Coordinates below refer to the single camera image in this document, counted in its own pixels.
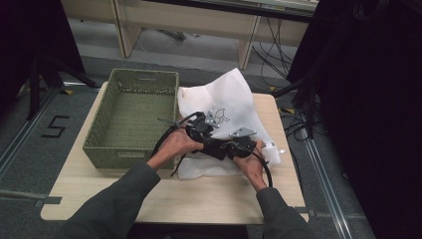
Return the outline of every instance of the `green plastic basket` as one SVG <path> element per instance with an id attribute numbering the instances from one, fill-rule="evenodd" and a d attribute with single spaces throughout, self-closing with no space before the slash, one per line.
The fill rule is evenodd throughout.
<path id="1" fill-rule="evenodd" d="M 93 165 L 130 168 L 149 160 L 169 127 L 158 119 L 176 119 L 178 87 L 174 72 L 114 69 L 83 147 Z"/>

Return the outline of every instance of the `black cable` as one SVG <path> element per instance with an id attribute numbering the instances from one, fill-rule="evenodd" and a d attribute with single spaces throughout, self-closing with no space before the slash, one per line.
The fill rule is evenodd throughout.
<path id="1" fill-rule="evenodd" d="M 177 162 L 176 168 L 175 168 L 175 169 L 174 169 L 174 171 L 170 174 L 170 176 L 173 176 L 173 175 L 174 175 L 174 173 L 176 173 L 176 172 L 177 172 L 177 170 L 179 170 L 179 166 L 180 166 L 180 164 L 182 163 L 183 158 L 184 158 L 185 156 L 186 156 L 186 154 L 183 154 L 183 155 L 180 157 L 179 162 Z"/>
<path id="2" fill-rule="evenodd" d="M 293 132 L 290 132 L 290 129 L 292 128 L 292 127 L 294 127 L 294 126 L 297 126 L 297 125 L 300 125 L 300 127 L 299 128 L 295 128 L 295 130 L 293 131 Z M 292 135 L 292 134 L 294 134 L 294 133 L 297 133 L 297 131 L 299 131 L 300 129 L 303 129 L 304 127 L 306 127 L 304 124 L 302 124 L 301 122 L 298 122 L 298 123 L 295 123 L 295 124 L 293 124 L 292 126 L 289 126 L 289 127 L 286 127 L 285 128 L 285 131 L 287 131 L 287 133 L 286 133 L 286 136 L 290 136 L 290 135 Z M 313 131 L 314 132 L 316 132 L 317 134 L 319 134 L 319 135 L 322 135 L 322 136 L 327 136 L 327 133 L 325 133 L 325 132 L 320 132 L 320 131 L 318 131 L 318 130 L 316 130 L 316 129 L 314 129 L 313 128 Z"/>
<path id="3" fill-rule="evenodd" d="M 254 154 L 254 156 L 256 156 L 261 161 L 261 164 L 263 165 L 264 170 L 267 173 L 268 186 L 273 187 L 273 178 L 271 176 L 270 168 L 268 168 L 268 165 L 267 165 L 266 161 L 264 160 L 264 157 L 262 156 L 261 152 L 258 150 L 258 152 L 260 153 L 260 155 L 258 155 L 256 152 L 251 151 L 249 148 L 247 148 L 247 147 L 245 147 L 241 144 L 237 144 L 237 145 L 240 146 L 242 149 Z"/>
<path id="4" fill-rule="evenodd" d="M 272 48 L 270 48 L 270 50 L 265 50 L 264 49 L 264 47 L 263 47 L 263 44 L 262 43 L 259 43 L 260 44 L 260 47 L 261 47 L 261 50 L 263 50 L 263 52 L 265 52 L 265 53 L 269 53 L 269 52 L 271 52 L 271 50 L 272 50 Z M 271 57 L 271 58 L 273 58 L 274 60 L 278 60 L 278 61 L 282 61 L 283 59 L 281 59 L 281 58 L 278 58 L 278 57 L 275 57 L 275 56 L 273 56 L 273 55 L 271 55 L 271 54 L 269 54 L 268 55 L 269 57 Z"/>
<path id="5" fill-rule="evenodd" d="M 282 59 L 282 65 L 283 65 L 283 68 L 285 70 L 285 75 L 287 75 L 289 73 L 289 70 L 288 70 L 286 61 L 285 61 L 285 59 L 283 57 L 283 55 L 285 55 L 286 57 L 287 57 L 287 55 L 282 50 L 282 47 L 281 47 L 281 38 L 280 38 L 280 36 L 281 36 L 281 34 L 280 34 L 280 28 L 282 26 L 282 20 L 279 19 L 278 31 L 277 31 L 277 34 L 276 35 L 274 35 L 274 31 L 273 31 L 273 28 L 271 27 L 271 23 L 270 23 L 270 19 L 269 18 L 267 18 L 267 22 L 268 22 L 268 26 L 269 26 L 270 31 L 271 31 L 271 35 L 273 36 L 273 44 L 276 44 L 276 46 L 277 46 L 277 50 L 279 51 L 280 57 Z"/>
<path id="6" fill-rule="evenodd" d="M 300 128 L 295 129 L 295 131 L 294 131 L 294 133 L 293 133 L 293 137 L 295 138 L 295 140 L 297 140 L 297 141 L 305 141 L 305 140 L 307 140 L 307 139 L 309 138 L 308 136 L 303 137 L 303 138 L 299 138 L 299 137 L 297 137 L 297 133 L 298 133 L 300 130 L 304 129 L 304 128 L 307 128 L 307 127 L 304 125 L 304 126 L 302 126 L 302 127 L 300 127 Z"/>
<path id="7" fill-rule="evenodd" d="M 295 114 L 294 119 L 292 120 L 292 122 L 290 123 L 290 125 L 285 129 L 285 131 L 287 131 L 286 132 L 286 136 L 290 136 L 292 133 L 296 133 L 296 130 L 293 131 L 293 132 L 290 132 L 290 129 L 293 126 L 300 125 L 301 126 L 300 129 L 301 129 L 305 125 L 305 122 L 302 119 L 299 118 L 299 116 L 301 114 L 303 114 L 303 113 L 304 112 L 300 112 L 300 113 L 296 113 Z"/>
<path id="8" fill-rule="evenodd" d="M 297 126 L 297 125 L 301 125 L 302 124 L 301 122 L 294 123 L 297 120 L 297 118 L 294 117 L 294 116 L 281 116 L 281 118 L 293 118 L 293 120 L 291 121 L 290 125 L 287 126 L 287 127 L 285 127 L 285 128 L 283 128 L 283 130 L 285 131 L 285 135 L 286 136 L 289 136 L 290 135 L 291 128 L 293 128 L 294 126 Z"/>
<path id="9" fill-rule="evenodd" d="M 268 86 L 270 86 L 270 87 L 275 87 L 275 88 L 281 88 L 281 87 L 278 87 L 278 86 L 274 86 L 273 84 L 270 84 L 270 83 L 268 83 L 267 82 L 267 80 L 264 78 L 264 74 L 263 74 L 263 71 L 264 71 L 264 64 L 266 63 L 266 61 L 263 59 L 263 57 L 257 52 L 257 50 L 255 49 L 255 47 L 254 46 L 252 46 L 252 48 L 253 48 L 253 50 L 255 51 L 255 53 L 258 55 L 258 57 L 261 59 L 261 60 L 263 60 L 263 64 L 261 65 L 261 79 L 263 80 L 263 82 L 265 83 L 265 84 L 267 84 Z"/>
<path id="10" fill-rule="evenodd" d="M 189 119 L 191 119 L 194 116 L 198 116 L 199 114 L 200 114 L 200 112 L 193 113 L 193 114 L 187 116 L 186 118 L 182 119 L 181 121 L 177 121 L 175 124 L 173 124 L 171 127 L 169 127 L 168 130 L 161 136 L 161 138 L 155 144 L 155 147 L 154 147 L 154 150 L 152 151 L 151 157 L 153 157 L 158 152 L 158 150 L 161 147 L 162 143 L 165 141 L 166 138 L 168 138 L 168 136 L 171 133 L 173 133 L 175 130 L 177 130 L 178 128 L 180 128 L 180 126 L 182 124 L 184 124 L 186 121 L 188 121 Z"/>
<path id="11" fill-rule="evenodd" d="M 293 62 L 293 59 L 292 58 L 290 58 L 288 55 L 286 55 L 286 53 L 284 52 L 284 51 L 282 51 L 282 48 L 281 48 L 281 46 L 282 46 L 282 40 L 281 40 L 281 38 L 280 38 L 280 35 L 279 35 L 279 46 L 280 46 L 280 52 L 282 53 L 282 55 L 283 56 L 285 56 L 288 60 L 289 60 L 289 62 L 287 62 L 287 63 L 289 63 L 290 65 L 292 64 L 292 62 Z"/>
<path id="12" fill-rule="evenodd" d="M 291 129 L 292 127 L 294 127 L 294 126 L 297 126 L 297 125 L 299 125 L 299 127 L 296 127 L 296 128 L 295 128 L 292 132 L 290 132 L 290 129 Z M 286 132 L 286 137 L 289 137 L 290 135 L 293 135 L 293 136 L 294 136 L 294 138 L 295 138 L 296 140 L 298 140 L 298 141 L 303 141 L 303 140 L 306 140 L 306 138 L 298 138 L 298 137 L 296 136 L 297 132 L 298 132 L 299 130 L 303 129 L 304 127 L 306 127 L 306 126 L 305 126 L 305 124 L 304 124 L 304 123 L 302 123 L 302 122 L 298 122 L 298 123 L 295 123 L 295 124 L 293 124 L 293 125 L 289 126 L 289 127 L 288 127 L 288 131 Z"/>
<path id="13" fill-rule="evenodd" d="M 268 61 L 266 58 L 264 58 L 263 56 L 261 56 L 261 54 L 258 53 L 258 51 L 255 49 L 255 47 L 252 47 L 252 49 L 254 50 L 254 52 L 257 54 L 257 56 L 264 61 L 269 67 L 271 67 L 275 72 L 277 72 L 280 76 L 282 76 L 283 78 L 286 78 L 286 75 L 280 71 L 280 69 L 278 69 L 276 66 L 274 66 L 273 63 L 271 63 L 270 61 Z"/>

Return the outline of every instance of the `black metal stand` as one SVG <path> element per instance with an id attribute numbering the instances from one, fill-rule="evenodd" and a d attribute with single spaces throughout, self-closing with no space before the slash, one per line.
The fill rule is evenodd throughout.
<path id="1" fill-rule="evenodd" d="M 98 88 L 95 82 L 83 74 L 76 72 L 66 64 L 46 55 L 36 56 L 31 62 L 31 102 L 28 120 L 37 113 L 40 107 L 40 75 L 49 88 L 60 88 L 63 85 L 63 81 L 58 73 L 59 69 L 69 73 L 91 88 Z"/>

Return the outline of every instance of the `wooden table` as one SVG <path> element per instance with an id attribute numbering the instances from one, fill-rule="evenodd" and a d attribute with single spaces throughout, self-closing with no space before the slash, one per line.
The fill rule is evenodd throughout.
<path id="1" fill-rule="evenodd" d="M 96 169 L 83 151 L 83 143 L 93 121 L 103 86 L 49 196 L 62 197 L 60 204 L 45 204 L 45 220 L 67 220 L 84 202 L 118 180 L 126 169 Z M 275 100 L 254 94 L 258 115 L 275 141 L 282 165 L 271 167 L 274 186 L 286 202 L 305 207 L 292 157 L 284 135 Z M 171 170 L 158 171 L 162 180 L 145 198 L 136 221 L 156 223 L 262 224 L 263 215 L 255 191 L 244 176 L 201 177 L 181 181 L 170 177 Z"/>

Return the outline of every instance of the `floor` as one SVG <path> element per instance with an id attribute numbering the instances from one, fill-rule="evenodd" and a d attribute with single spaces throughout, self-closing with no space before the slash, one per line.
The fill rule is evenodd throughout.
<path id="1" fill-rule="evenodd" d="M 236 41 L 232 39 L 185 33 L 186 39 L 178 41 L 157 30 L 144 29 L 130 57 L 122 58 L 114 25 L 79 20 L 70 20 L 70 24 L 83 56 L 87 75 L 98 81 L 106 81 L 109 69 L 142 63 L 148 64 L 151 68 L 171 68 L 180 72 L 194 71 L 197 79 L 191 77 L 186 79 L 183 84 L 195 86 L 210 81 L 209 79 L 204 80 L 201 73 L 219 75 L 239 66 Z M 260 54 L 265 54 L 259 43 L 255 43 L 254 46 Z M 270 44 L 263 44 L 263 48 L 267 51 L 272 49 Z M 282 49 L 288 57 L 293 59 L 297 48 L 283 46 Z M 101 68 L 97 65 L 94 66 L 99 62 L 101 62 Z M 275 61 L 274 63 L 278 64 L 279 69 L 282 68 L 280 62 Z M 279 89 L 289 84 L 272 68 L 263 65 L 263 61 L 255 53 L 251 54 L 248 68 L 243 70 L 242 74 L 246 76 L 245 79 L 253 92 L 269 93 L 273 88 Z M 75 82 L 69 76 L 64 76 L 64 80 Z M 291 100 L 294 95 L 295 92 L 290 92 L 277 99 L 280 109 L 292 109 Z M 75 90 L 74 96 L 76 97 L 68 98 L 58 95 L 53 99 L 54 107 L 46 110 L 40 122 L 40 125 L 48 125 L 52 116 L 72 115 L 72 120 L 66 122 L 70 135 L 54 143 L 45 138 L 39 139 L 31 136 L 28 142 L 24 143 L 25 147 L 21 149 L 7 173 L 0 177 L 0 238 L 49 238 L 52 231 L 60 228 L 61 222 L 46 222 L 40 219 L 41 209 L 36 206 L 37 200 L 34 198 L 49 193 L 55 176 L 66 159 L 66 153 L 69 152 L 72 142 L 75 140 L 78 128 L 84 122 L 84 116 L 88 113 L 89 108 L 78 107 L 78 104 L 92 102 L 96 94 L 83 88 Z M 24 94 L 16 102 L 13 110 L 0 120 L 0 134 L 2 135 L 0 152 L 7 149 L 14 135 L 25 123 L 20 116 L 27 113 L 28 100 L 28 94 Z M 74 106 L 73 112 L 66 113 L 60 110 L 64 108 L 61 106 L 68 107 L 69 105 Z M 300 116 L 281 112 L 291 151 L 298 165 L 298 175 L 310 213 L 311 228 L 319 238 L 375 238 L 352 188 L 345 175 L 341 174 L 341 163 L 330 144 L 329 135 L 324 131 L 323 123 L 315 125 L 316 136 L 314 140 L 308 142 L 302 140 L 305 132 L 300 129 Z M 32 133 L 34 135 L 49 133 L 45 128 L 46 126 L 37 127 Z M 59 161 L 43 159 L 50 158 L 48 156 L 38 158 L 45 160 L 42 162 L 43 165 L 54 165 L 49 167 L 52 173 L 47 177 L 45 175 L 48 174 L 46 166 L 32 166 L 35 163 L 34 151 L 37 151 L 39 155 L 54 155 L 57 147 L 60 150 L 56 150 L 59 155 L 55 155 L 55 157 L 60 158 Z M 312 158 L 311 151 L 316 152 L 314 154 L 317 154 L 318 158 Z M 322 177 L 317 172 L 321 166 L 324 172 Z M 36 178 L 43 178 L 43 181 L 36 180 Z M 10 191 L 24 193 L 24 196 L 5 196 L 5 192 Z M 327 202 L 327 198 L 330 196 L 336 199 L 334 208 L 332 208 L 332 203 Z M 343 215 L 342 225 L 336 221 L 335 212 L 338 212 L 338 209 Z M 261 238 L 262 227 L 260 225 L 248 226 L 248 232 L 251 239 Z"/>

